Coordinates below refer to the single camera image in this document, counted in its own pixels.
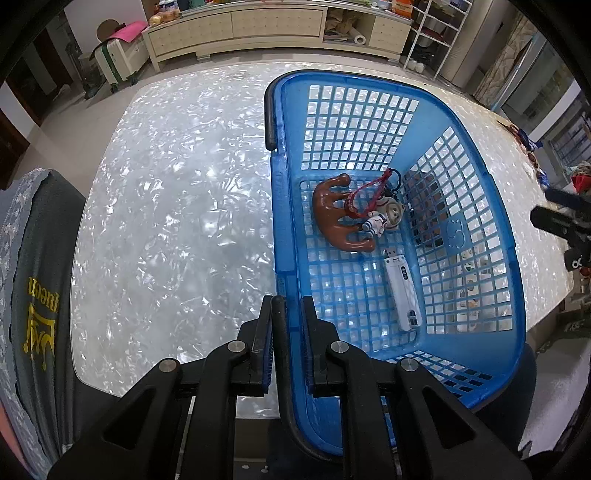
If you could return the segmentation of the blue plastic basket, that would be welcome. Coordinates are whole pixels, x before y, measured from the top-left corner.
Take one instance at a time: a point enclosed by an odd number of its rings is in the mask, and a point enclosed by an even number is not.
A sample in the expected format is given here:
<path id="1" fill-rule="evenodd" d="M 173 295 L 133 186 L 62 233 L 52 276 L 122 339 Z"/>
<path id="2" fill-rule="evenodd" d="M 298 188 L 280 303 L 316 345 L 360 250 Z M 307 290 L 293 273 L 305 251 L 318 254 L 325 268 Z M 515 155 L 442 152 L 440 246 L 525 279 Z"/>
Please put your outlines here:
<path id="1" fill-rule="evenodd" d="M 456 113 L 429 91 L 318 70 L 266 89 L 276 290 L 287 303 L 290 406 L 304 441 L 342 451 L 336 398 L 311 395 L 304 297 L 339 337 L 370 357 L 418 360 L 467 407 L 511 381 L 525 343 L 516 242 L 496 183 Z M 339 250 L 312 213 L 318 183 L 346 173 L 358 208 L 387 175 L 401 224 L 373 252 Z M 403 331 L 385 268 L 387 249 L 410 266 L 423 325 Z"/>

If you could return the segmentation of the white USB dongle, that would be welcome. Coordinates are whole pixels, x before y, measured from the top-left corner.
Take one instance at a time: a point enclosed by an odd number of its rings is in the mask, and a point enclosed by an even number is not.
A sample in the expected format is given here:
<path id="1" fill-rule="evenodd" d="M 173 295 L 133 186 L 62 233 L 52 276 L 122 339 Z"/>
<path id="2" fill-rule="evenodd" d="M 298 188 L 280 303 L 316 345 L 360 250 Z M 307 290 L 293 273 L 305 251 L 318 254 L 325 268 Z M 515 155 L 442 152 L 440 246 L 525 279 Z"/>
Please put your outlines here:
<path id="1" fill-rule="evenodd" d="M 394 297 L 399 325 L 403 331 L 411 331 L 423 325 L 423 316 L 410 266 L 403 254 L 387 249 L 385 268 Z"/>

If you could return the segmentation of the brown wooden massage comb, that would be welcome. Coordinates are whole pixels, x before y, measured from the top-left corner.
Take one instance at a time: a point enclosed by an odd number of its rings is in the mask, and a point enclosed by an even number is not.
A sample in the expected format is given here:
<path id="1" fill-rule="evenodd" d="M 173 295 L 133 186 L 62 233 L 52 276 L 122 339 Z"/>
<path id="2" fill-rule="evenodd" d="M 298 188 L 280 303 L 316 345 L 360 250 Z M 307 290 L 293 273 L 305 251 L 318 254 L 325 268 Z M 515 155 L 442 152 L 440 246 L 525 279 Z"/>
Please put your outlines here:
<path id="1" fill-rule="evenodd" d="M 315 222 L 325 240 L 335 248 L 352 253 L 373 252 L 376 249 L 376 241 L 373 238 L 349 239 L 349 236 L 359 232 L 360 228 L 356 225 L 342 224 L 341 219 L 348 216 L 348 213 L 345 206 L 335 205 L 349 197 L 349 192 L 335 191 L 335 187 L 348 187 L 350 183 L 351 177 L 346 173 L 318 183 L 312 194 Z"/>

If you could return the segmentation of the white metal shelf rack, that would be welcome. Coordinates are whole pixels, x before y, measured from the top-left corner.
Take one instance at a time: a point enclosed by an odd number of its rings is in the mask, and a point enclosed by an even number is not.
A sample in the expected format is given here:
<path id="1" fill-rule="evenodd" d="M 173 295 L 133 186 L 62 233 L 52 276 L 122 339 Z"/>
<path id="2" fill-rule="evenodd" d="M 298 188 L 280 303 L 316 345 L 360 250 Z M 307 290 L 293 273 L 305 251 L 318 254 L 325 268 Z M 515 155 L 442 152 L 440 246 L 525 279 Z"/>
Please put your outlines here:
<path id="1" fill-rule="evenodd" d="M 474 6 L 474 1 L 414 1 L 412 26 L 401 59 L 403 68 L 419 72 L 420 66 L 436 78 Z"/>

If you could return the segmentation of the white green suitcase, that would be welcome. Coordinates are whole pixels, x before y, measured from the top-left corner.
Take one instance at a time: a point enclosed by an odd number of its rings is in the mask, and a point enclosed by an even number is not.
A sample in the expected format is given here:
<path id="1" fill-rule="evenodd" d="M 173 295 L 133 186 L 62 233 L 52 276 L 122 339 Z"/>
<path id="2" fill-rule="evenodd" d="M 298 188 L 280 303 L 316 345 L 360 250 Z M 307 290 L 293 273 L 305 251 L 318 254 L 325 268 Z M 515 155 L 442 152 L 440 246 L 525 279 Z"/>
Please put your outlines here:
<path id="1" fill-rule="evenodd" d="M 145 21 L 119 24 L 92 51 L 90 57 L 98 64 L 112 94 L 122 84 L 137 83 L 139 74 L 149 59 L 142 36 L 147 27 Z"/>

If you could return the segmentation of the cream TV cabinet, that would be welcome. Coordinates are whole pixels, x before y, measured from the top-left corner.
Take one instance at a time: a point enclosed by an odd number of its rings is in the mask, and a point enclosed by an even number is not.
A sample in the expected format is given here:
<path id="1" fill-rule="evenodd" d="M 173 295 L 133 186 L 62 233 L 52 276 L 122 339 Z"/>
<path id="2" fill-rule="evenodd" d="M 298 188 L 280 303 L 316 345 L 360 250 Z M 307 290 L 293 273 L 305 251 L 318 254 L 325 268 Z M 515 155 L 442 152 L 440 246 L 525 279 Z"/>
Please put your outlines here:
<path id="1" fill-rule="evenodd" d="M 412 21 L 347 1 L 232 1 L 209 4 L 142 32 L 155 70 L 192 54 L 198 59 L 242 50 L 315 49 L 400 59 Z"/>

